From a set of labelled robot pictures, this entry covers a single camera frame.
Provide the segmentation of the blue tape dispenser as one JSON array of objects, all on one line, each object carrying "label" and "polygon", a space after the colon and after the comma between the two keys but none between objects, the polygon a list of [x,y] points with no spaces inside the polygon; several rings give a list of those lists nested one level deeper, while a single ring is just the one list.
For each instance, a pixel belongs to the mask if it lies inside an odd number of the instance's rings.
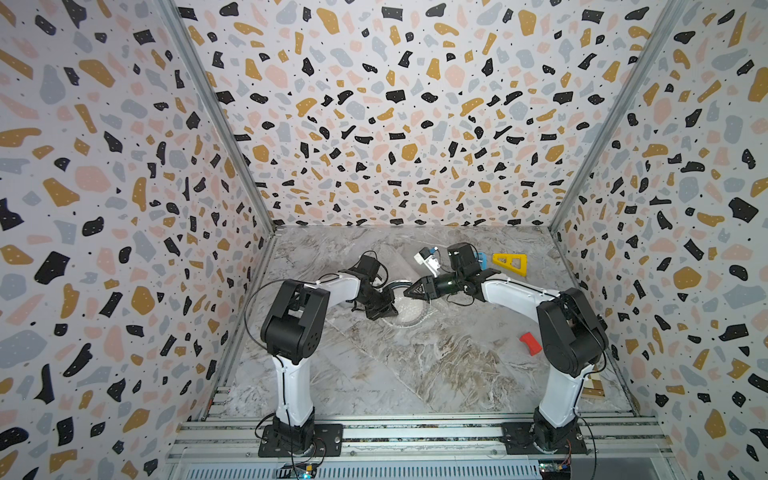
[{"label": "blue tape dispenser", "polygon": [[476,258],[477,258],[477,261],[478,261],[478,263],[480,265],[480,268],[482,270],[485,270],[487,268],[487,257],[486,257],[486,254],[482,253],[482,252],[477,252],[476,253]]}]

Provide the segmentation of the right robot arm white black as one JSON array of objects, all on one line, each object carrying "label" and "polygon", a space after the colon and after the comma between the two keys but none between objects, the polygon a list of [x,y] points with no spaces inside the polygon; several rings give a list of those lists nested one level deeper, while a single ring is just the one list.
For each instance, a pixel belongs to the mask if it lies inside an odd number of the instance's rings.
[{"label": "right robot arm white black", "polygon": [[512,279],[498,269],[484,268],[475,247],[466,242],[448,247],[451,266],[443,271],[437,252],[436,248],[424,247],[414,255],[414,260],[430,274],[414,282],[404,295],[432,301],[464,293],[537,323],[550,370],[525,442],[544,453],[555,452],[578,428],[577,406],[584,383],[605,359],[605,322],[578,288],[547,290]]}]

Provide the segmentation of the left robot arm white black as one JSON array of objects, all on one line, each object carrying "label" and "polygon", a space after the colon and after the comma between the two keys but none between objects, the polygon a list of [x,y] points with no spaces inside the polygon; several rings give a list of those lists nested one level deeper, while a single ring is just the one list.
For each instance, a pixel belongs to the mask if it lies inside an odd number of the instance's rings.
[{"label": "left robot arm white black", "polygon": [[330,280],[281,283],[260,333],[272,357],[278,387],[275,420],[267,432],[280,446],[303,452],[313,444],[311,357],[320,345],[328,309],[351,302],[369,320],[398,315],[394,293],[377,284],[383,269],[376,256],[365,253]]}]

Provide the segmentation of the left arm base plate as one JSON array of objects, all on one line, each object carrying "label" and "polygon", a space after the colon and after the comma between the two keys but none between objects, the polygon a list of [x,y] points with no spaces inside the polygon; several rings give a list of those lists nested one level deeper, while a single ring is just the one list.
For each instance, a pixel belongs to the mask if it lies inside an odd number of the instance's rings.
[{"label": "left arm base plate", "polygon": [[342,451],[344,426],[340,423],[289,427],[276,422],[267,426],[261,436],[260,458],[289,458],[313,455],[320,458],[339,457]]}]

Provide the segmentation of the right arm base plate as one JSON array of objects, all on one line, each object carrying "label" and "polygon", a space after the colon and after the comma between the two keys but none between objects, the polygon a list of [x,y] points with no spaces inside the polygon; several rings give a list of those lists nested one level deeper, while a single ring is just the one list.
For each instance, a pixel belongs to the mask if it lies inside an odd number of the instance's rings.
[{"label": "right arm base plate", "polygon": [[587,454],[589,447],[576,420],[564,427],[551,427],[544,422],[505,422],[501,424],[501,441],[509,455]]}]

